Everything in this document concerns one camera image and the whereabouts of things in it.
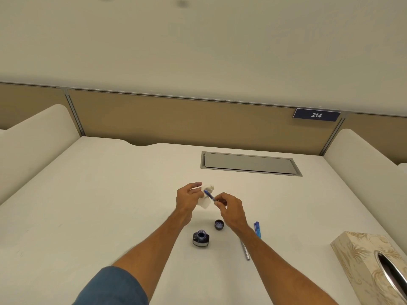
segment silver pen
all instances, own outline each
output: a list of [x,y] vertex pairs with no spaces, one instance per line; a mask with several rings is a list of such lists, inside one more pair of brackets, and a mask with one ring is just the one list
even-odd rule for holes
[[246,259],[250,260],[250,255],[249,255],[249,252],[247,251],[246,246],[243,244],[242,240],[240,240],[240,242],[242,243],[242,247],[243,247],[243,251],[245,252]]

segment forearm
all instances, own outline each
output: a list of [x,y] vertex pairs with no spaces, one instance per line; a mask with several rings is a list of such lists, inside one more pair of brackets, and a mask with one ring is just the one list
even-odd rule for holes
[[126,270],[138,280],[149,302],[174,243],[183,228],[183,220],[184,217],[174,211],[148,238],[113,264]]
[[254,265],[274,305],[337,305],[321,288],[292,267],[247,227],[237,235]]

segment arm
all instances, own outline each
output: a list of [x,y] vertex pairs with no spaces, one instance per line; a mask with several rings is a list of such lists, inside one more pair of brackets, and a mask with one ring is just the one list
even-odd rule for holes
[[138,280],[149,302],[178,235],[190,222],[198,198],[204,195],[201,188],[195,188],[201,185],[191,183],[178,189],[176,209],[164,224],[113,263]]
[[217,195],[215,200],[225,223],[249,251],[273,304],[337,305],[326,292],[293,268],[255,234],[247,225],[241,200],[226,193]]

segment metal cover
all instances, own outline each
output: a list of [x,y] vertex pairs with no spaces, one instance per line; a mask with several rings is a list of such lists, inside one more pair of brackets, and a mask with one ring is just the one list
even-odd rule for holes
[[302,176],[289,158],[202,152],[202,169],[219,169]]

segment black cap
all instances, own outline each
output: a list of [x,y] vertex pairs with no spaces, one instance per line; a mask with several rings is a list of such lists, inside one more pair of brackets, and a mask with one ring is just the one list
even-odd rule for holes
[[223,222],[223,220],[215,220],[215,229],[216,230],[222,230],[223,226],[225,225],[225,223]]

